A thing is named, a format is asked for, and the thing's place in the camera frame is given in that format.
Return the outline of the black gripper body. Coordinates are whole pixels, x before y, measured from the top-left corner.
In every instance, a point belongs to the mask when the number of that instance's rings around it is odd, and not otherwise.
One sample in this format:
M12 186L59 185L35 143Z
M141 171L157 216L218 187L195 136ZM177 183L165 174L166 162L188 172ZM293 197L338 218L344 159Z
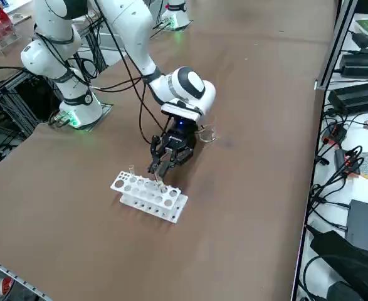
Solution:
M172 126L162 136L162 150L171 155L171 166L181 166L193 156L197 130L195 121L173 118Z

